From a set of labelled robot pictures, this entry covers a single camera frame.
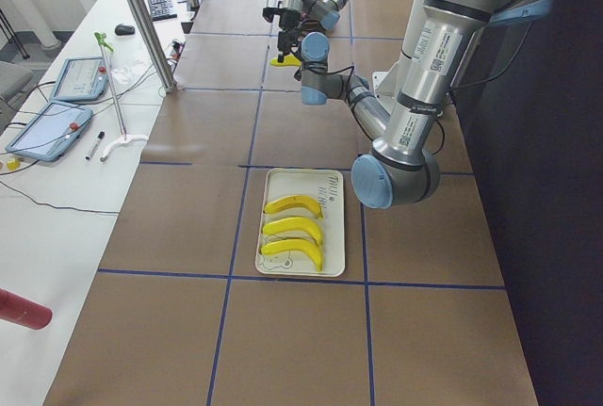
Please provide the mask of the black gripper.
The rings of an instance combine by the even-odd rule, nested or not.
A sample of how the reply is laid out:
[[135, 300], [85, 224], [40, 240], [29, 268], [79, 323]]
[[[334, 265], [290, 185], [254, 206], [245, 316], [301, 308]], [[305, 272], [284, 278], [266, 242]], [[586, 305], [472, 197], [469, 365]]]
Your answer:
[[279, 34], [277, 48], [279, 54], [277, 61], [283, 63], [285, 60], [285, 51], [290, 51], [297, 45], [298, 41], [298, 11], [291, 9], [282, 9], [279, 17]]

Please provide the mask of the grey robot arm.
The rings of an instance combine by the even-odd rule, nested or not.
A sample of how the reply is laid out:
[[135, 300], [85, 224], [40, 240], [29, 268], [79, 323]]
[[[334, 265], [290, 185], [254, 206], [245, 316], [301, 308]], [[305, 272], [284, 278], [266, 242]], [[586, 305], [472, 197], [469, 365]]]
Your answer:
[[487, 26], [531, 22], [554, 0], [414, 0], [399, 60], [371, 89], [356, 74], [328, 69], [329, 41], [301, 41], [301, 98], [344, 101], [371, 142], [351, 169], [354, 192], [370, 208], [417, 203], [437, 189], [440, 171], [425, 143], [447, 93]]
[[316, 22], [330, 31], [338, 23], [340, 12], [350, 0], [281, 0], [276, 8], [266, 7], [263, 17], [272, 21], [278, 17], [279, 33], [277, 40], [277, 62], [282, 64], [285, 57], [293, 54], [302, 35], [302, 17]]

